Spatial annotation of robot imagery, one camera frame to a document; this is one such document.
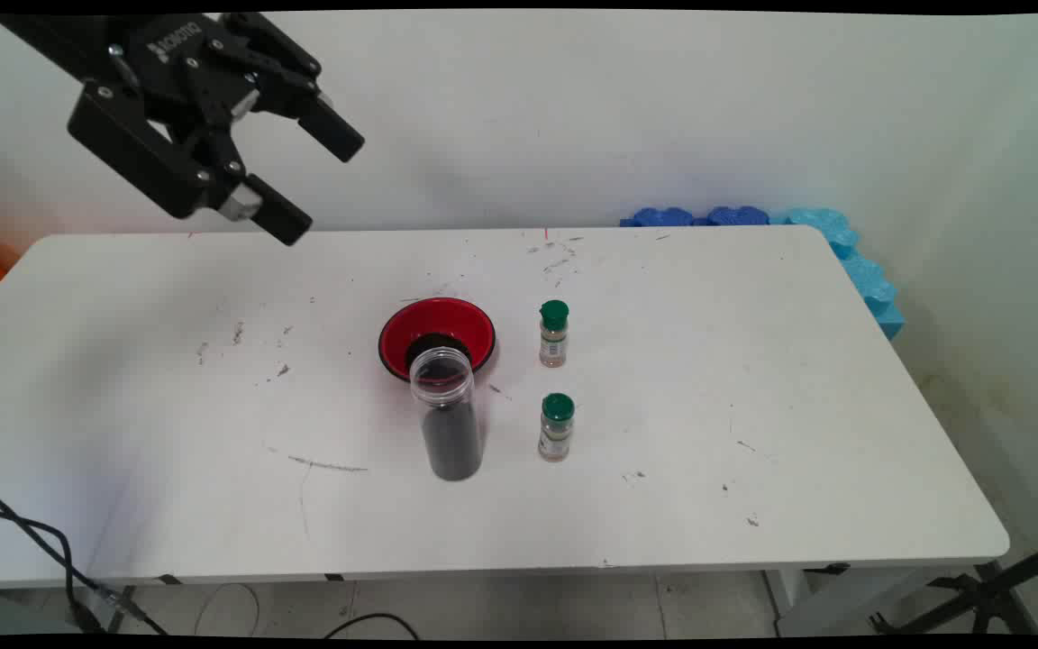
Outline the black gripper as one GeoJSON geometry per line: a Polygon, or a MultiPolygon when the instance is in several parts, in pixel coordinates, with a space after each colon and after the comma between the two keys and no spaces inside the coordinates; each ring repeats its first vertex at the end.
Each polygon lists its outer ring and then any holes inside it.
{"type": "Polygon", "coordinates": [[[227,128],[250,112],[296,121],[342,163],[364,144],[318,85],[320,61],[263,13],[0,13],[0,25],[82,83],[71,136],[176,219],[214,210],[286,246],[312,227],[247,171],[227,128]],[[154,123],[169,137],[197,129],[174,142],[154,123]]]}

